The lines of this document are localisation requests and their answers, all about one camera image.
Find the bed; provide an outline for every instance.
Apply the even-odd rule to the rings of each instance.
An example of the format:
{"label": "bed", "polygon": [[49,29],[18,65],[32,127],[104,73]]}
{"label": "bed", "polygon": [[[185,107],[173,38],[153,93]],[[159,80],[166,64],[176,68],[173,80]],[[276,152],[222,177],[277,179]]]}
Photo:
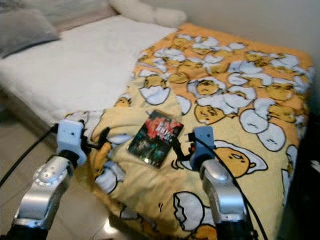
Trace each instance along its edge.
{"label": "bed", "polygon": [[154,239],[216,239],[188,161],[171,150],[156,169],[126,150],[158,109],[184,124],[184,154],[185,134],[214,128],[217,153],[276,238],[309,115],[307,54],[191,23],[177,30],[114,16],[9,56],[0,74],[4,90],[47,125],[71,112],[66,118],[83,120],[92,142],[111,127],[112,151],[93,150],[76,177],[136,230]]}

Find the white wall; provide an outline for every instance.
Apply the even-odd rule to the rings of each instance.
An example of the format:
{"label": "white wall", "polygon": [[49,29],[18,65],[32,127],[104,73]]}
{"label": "white wall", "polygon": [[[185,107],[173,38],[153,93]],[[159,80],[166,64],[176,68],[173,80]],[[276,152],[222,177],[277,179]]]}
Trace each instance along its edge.
{"label": "white wall", "polygon": [[[260,42],[309,53],[320,73],[320,0],[142,0],[180,9],[188,21]],[[320,114],[320,77],[311,110]]]}

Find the yellow blanket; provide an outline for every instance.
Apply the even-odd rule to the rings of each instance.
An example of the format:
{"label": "yellow blanket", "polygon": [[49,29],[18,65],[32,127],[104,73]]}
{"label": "yellow blanket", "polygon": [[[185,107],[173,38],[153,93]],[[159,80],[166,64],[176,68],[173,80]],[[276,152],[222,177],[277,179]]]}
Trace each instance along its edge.
{"label": "yellow blanket", "polygon": [[93,142],[111,127],[112,151],[107,143],[93,151],[76,176],[115,215],[153,238],[216,239],[208,197],[188,161],[177,161],[171,149],[157,169],[126,150],[159,109],[184,124],[179,141],[185,155],[185,134],[213,127],[215,152],[275,239],[306,129],[311,64],[294,49],[187,23],[141,53],[114,108],[67,116],[84,119]]}

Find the book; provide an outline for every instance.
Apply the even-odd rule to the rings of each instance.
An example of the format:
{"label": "book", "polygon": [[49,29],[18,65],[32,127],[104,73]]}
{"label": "book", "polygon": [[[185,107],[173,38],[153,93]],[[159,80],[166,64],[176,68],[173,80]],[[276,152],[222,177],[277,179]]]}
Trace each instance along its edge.
{"label": "book", "polygon": [[134,136],[128,151],[154,167],[160,168],[184,125],[154,110]]}

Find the tile floor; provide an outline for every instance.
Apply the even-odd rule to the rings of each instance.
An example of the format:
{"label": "tile floor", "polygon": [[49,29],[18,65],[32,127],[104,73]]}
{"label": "tile floor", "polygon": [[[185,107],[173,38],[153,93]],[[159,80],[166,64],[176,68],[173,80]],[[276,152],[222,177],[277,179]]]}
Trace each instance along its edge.
{"label": "tile floor", "polygon": [[[0,112],[0,178],[18,157],[38,138],[22,124]],[[21,199],[32,183],[35,170],[54,150],[40,143],[0,189],[0,233],[11,226]],[[91,193],[83,190],[73,179],[63,195],[59,210],[49,231],[48,240],[125,240],[143,239],[136,232],[121,226],[121,231],[110,226],[106,207]]]}

